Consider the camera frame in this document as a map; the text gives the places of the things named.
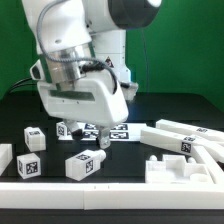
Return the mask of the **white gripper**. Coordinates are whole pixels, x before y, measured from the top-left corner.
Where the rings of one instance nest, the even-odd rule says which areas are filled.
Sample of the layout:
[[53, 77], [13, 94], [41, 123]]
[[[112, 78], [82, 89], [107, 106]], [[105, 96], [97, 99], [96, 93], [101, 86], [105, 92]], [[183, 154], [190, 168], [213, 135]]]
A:
[[77, 80], [70, 91], [61, 92], [54, 84], [44, 81], [39, 81], [37, 86], [47, 113], [65, 119], [74, 140], [83, 138], [83, 131], [76, 121], [103, 126], [99, 128], [98, 143], [101, 149], [106, 149], [111, 144], [109, 128], [128, 117], [121, 87], [117, 86], [113, 92], [114, 84], [108, 71], [88, 73]]

